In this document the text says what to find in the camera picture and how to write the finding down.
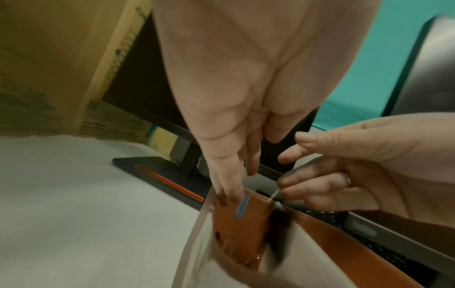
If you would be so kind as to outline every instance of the white table surface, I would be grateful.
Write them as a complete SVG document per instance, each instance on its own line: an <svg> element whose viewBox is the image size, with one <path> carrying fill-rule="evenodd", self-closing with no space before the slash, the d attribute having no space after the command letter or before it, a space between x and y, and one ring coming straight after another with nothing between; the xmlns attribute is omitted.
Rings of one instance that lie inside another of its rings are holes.
<svg viewBox="0 0 455 288"><path fill-rule="evenodd" d="M111 164L155 153L0 138L0 287L170 287L198 211Z"/></svg>

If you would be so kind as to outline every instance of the monitor stand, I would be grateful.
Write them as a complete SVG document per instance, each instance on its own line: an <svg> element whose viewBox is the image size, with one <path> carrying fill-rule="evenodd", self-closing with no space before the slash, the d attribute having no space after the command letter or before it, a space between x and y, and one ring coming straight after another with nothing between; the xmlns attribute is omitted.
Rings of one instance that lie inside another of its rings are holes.
<svg viewBox="0 0 455 288"><path fill-rule="evenodd" d="M161 157L114 158L112 163L123 171L157 187L170 196L200 210L209 193L211 182L197 172L196 166L201 156L199 145L191 143L180 165ZM196 194L183 193L189 190Z"/></svg>

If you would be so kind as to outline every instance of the cardboard box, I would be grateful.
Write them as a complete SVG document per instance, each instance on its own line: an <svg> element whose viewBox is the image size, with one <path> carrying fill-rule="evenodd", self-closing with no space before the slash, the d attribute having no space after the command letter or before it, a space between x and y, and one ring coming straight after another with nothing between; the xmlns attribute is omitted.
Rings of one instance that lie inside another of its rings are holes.
<svg viewBox="0 0 455 288"><path fill-rule="evenodd" d="M0 0L0 135L143 141L151 124L101 101L150 0Z"/></svg>

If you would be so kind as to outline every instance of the hand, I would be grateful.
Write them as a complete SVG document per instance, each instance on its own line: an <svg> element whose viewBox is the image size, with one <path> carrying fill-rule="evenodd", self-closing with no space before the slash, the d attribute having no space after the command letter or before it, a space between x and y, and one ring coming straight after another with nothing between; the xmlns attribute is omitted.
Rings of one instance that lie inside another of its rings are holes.
<svg viewBox="0 0 455 288"><path fill-rule="evenodd" d="M218 195L243 196L243 166L279 142L350 67L380 0L155 0L176 102Z"/></svg>
<svg viewBox="0 0 455 288"><path fill-rule="evenodd" d="M382 210L455 227L455 113L384 117L298 132L279 161L319 153L278 180L282 196L320 211Z"/></svg>

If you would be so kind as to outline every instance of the teal wall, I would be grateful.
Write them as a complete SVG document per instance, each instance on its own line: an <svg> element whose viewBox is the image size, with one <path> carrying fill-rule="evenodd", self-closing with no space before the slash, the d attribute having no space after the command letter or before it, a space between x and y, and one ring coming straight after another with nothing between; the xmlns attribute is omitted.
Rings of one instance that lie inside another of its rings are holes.
<svg viewBox="0 0 455 288"><path fill-rule="evenodd" d="M455 0L383 0L357 58L313 126L328 130L379 117L422 25L455 16Z"/></svg>

